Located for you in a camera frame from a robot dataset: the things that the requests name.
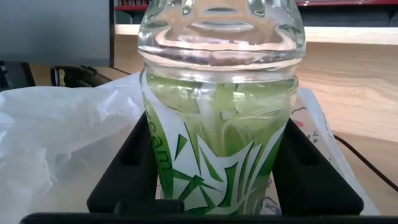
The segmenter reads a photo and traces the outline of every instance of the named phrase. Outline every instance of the black plastic holder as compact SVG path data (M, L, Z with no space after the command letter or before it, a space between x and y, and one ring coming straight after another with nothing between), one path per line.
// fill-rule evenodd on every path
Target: black plastic holder
M35 213L21 223L398 223L360 217L361 197L292 120L272 171L282 216L185 215L183 202L155 199L155 155L142 115L89 196L90 213Z

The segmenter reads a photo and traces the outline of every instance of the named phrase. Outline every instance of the water bottle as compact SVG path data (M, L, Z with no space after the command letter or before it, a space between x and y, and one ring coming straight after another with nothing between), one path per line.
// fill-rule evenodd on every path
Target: water bottle
M153 0L138 51L164 197L258 214L305 54L294 1Z

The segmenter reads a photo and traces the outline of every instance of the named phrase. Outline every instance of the desk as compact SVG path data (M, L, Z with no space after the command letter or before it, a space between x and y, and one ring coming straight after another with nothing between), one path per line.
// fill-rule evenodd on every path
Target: desk
M117 35L115 67L138 72L144 66L135 35ZM398 45L309 42L297 71L300 86L316 94L335 133L398 183ZM31 65L38 85L50 83L49 67ZM97 68L112 79L125 74ZM398 193L349 150L341 150L383 215L398 215Z

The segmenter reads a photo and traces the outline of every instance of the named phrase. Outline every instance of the monitor stand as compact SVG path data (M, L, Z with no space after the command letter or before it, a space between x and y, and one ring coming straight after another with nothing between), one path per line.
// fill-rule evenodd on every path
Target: monitor stand
M27 62L0 61L0 91L36 86Z

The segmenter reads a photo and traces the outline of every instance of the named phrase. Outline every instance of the computer monitor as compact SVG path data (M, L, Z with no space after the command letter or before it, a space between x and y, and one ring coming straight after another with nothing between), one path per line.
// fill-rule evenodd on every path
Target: computer monitor
M113 0L0 0L0 61L113 67Z

